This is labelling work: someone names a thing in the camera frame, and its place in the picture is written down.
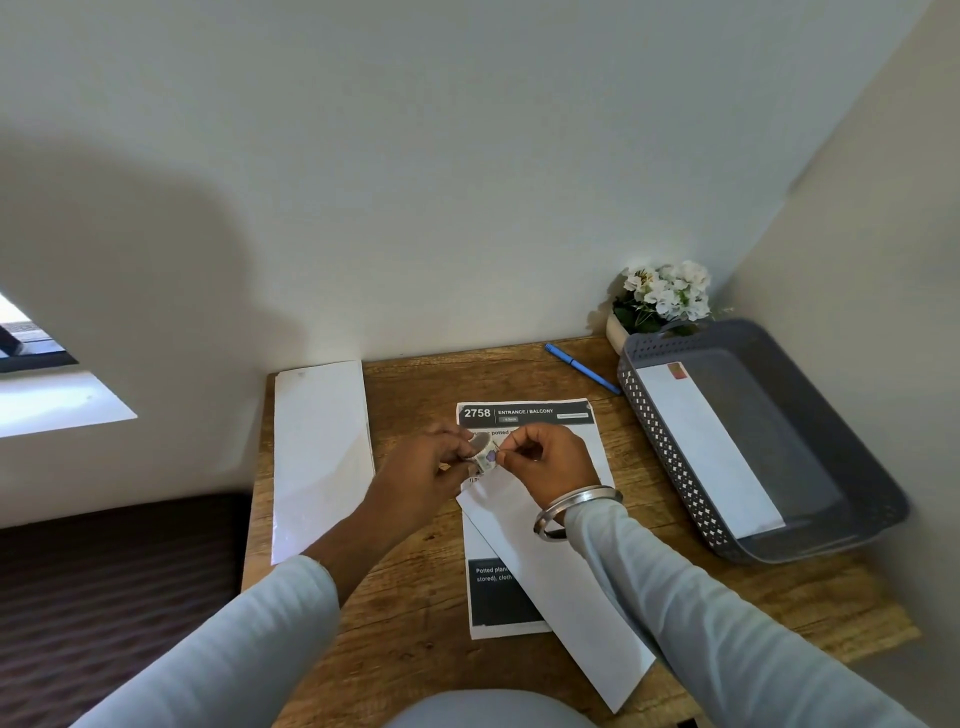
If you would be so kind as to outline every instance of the white flower pot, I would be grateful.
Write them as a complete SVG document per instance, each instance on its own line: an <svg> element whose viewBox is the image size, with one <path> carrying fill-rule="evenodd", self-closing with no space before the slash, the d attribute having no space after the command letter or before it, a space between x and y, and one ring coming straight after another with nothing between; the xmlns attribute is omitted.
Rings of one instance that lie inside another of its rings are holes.
<svg viewBox="0 0 960 728"><path fill-rule="evenodd" d="M630 334L627 333L627 329L623 327L623 324L611 311L607 317L607 341L610 342L617 356L623 353L623 345L627 343L628 336Z"/></svg>

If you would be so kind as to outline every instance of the silver bangle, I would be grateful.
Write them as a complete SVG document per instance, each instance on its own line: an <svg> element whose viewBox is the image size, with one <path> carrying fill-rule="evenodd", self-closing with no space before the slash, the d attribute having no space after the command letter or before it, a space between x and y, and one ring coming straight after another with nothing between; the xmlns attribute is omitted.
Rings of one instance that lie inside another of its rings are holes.
<svg viewBox="0 0 960 728"><path fill-rule="evenodd" d="M560 496L540 511L540 514L537 516L537 522L534 523L534 533L545 541L565 541L565 528L548 531L546 530L547 525L567 508L572 508L575 505L580 505L580 503L586 503L589 500L597 500L602 497L613 498L618 503L623 502L623 494L616 490L616 488L611 488L609 485L588 485L586 488L578 488L575 491L570 491L565 496Z"/></svg>

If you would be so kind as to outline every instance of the potted plant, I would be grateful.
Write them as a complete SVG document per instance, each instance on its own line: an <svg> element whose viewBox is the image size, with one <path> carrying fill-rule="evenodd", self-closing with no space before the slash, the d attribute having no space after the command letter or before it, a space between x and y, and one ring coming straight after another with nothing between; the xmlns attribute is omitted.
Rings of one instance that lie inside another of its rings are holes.
<svg viewBox="0 0 960 728"><path fill-rule="evenodd" d="M607 317L607 338L617 353L632 333L656 333L670 326L680 335L696 330L695 321L710 315L710 273L699 263L627 269L623 292ZM690 322L678 325L678 322Z"/></svg>

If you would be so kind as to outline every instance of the hand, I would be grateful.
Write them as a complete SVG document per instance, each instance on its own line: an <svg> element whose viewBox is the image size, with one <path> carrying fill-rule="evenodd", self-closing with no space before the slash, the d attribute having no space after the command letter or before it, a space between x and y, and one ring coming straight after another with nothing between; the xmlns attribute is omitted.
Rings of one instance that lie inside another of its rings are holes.
<svg viewBox="0 0 960 728"><path fill-rule="evenodd" d="M387 536L390 547L430 523L460 493L460 484L476 474L476 466L462 460L476 454L470 437L464 427L436 423L402 440L373 477L357 518ZM450 467L442 471L441 463Z"/></svg>
<svg viewBox="0 0 960 728"><path fill-rule="evenodd" d="M503 441L496 462L519 478L540 508L570 491L600 484L587 444L563 425L518 427Z"/></svg>

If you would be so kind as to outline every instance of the white wall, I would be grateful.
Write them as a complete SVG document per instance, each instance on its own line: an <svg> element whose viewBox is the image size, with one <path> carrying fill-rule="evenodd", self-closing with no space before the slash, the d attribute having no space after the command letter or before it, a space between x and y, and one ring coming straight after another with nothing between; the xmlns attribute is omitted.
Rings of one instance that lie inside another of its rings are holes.
<svg viewBox="0 0 960 728"><path fill-rule="evenodd" d="M269 371L723 280L924 6L3 3L0 289L139 417L0 442L0 525L248 484Z"/></svg>
<svg viewBox="0 0 960 728"><path fill-rule="evenodd" d="M931 725L960 714L960 4L935 2L733 275L909 495L876 558L924 631L865 676Z"/></svg>

